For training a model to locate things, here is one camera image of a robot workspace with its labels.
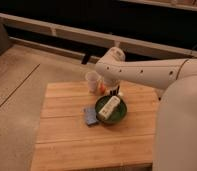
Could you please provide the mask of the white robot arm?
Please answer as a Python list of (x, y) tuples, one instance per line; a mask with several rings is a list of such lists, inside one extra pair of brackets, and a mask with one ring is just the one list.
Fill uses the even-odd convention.
[(127, 62), (112, 47), (95, 70), (109, 87), (124, 80), (156, 89), (152, 171), (197, 171), (197, 58)]

